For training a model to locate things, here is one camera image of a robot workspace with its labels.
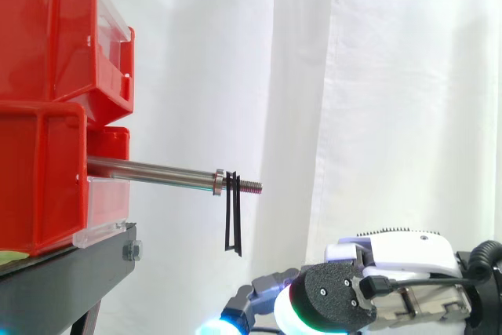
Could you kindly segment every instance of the white robot part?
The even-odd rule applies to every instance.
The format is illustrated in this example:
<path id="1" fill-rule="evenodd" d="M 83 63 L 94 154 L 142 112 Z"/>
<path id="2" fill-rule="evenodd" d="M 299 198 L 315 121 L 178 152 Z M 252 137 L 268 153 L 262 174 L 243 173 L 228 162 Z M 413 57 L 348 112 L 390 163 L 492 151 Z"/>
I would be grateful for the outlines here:
<path id="1" fill-rule="evenodd" d="M 326 247 L 326 261 L 355 259 L 357 248 L 369 250 L 380 270 L 435 273 L 461 278 L 452 246 L 441 235 L 414 231 L 389 231 L 340 239 Z"/>

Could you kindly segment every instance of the blue light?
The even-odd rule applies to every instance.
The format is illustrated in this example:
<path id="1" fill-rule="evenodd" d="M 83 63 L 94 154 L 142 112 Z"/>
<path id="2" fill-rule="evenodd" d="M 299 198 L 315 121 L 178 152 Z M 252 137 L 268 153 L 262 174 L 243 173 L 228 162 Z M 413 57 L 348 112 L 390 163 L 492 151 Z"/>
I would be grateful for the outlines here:
<path id="1" fill-rule="evenodd" d="M 213 319 L 204 323 L 196 332 L 196 335 L 241 335 L 241 332 L 231 323 L 222 319 Z"/>

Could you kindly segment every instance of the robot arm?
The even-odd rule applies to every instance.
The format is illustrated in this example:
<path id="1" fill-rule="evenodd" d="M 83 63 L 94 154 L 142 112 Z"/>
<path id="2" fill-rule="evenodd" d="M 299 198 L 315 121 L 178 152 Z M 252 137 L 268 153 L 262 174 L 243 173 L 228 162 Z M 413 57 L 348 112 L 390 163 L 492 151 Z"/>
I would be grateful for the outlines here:
<path id="1" fill-rule="evenodd" d="M 467 254 L 456 256 L 446 239 L 432 233 L 384 230 L 341 239 L 326 247 L 325 263 L 243 286 L 221 318 L 242 334 L 251 331 L 255 315 L 272 312 L 286 335 L 435 321 L 466 321 L 466 333 L 498 334 L 502 275 L 491 271 L 502 259 L 501 248 L 485 242 L 466 263 Z"/>

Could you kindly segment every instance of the yellow object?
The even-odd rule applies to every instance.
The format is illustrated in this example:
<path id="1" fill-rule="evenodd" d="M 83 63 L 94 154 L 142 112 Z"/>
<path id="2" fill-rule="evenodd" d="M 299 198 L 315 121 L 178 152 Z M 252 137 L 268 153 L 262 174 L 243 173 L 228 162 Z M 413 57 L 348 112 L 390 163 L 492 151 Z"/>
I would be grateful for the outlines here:
<path id="1" fill-rule="evenodd" d="M 13 260 L 28 258 L 29 256 L 30 254 L 20 253 L 19 251 L 0 251 L 0 266 Z"/>

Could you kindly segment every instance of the nut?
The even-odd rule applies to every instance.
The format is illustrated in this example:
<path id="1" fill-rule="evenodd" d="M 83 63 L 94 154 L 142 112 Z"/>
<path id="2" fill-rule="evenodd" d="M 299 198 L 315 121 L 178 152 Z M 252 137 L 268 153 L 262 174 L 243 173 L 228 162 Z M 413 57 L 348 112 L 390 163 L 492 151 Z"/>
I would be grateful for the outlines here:
<path id="1" fill-rule="evenodd" d="M 128 260 L 137 262 L 143 256 L 143 243 L 139 239 L 131 241 L 129 244 Z"/>

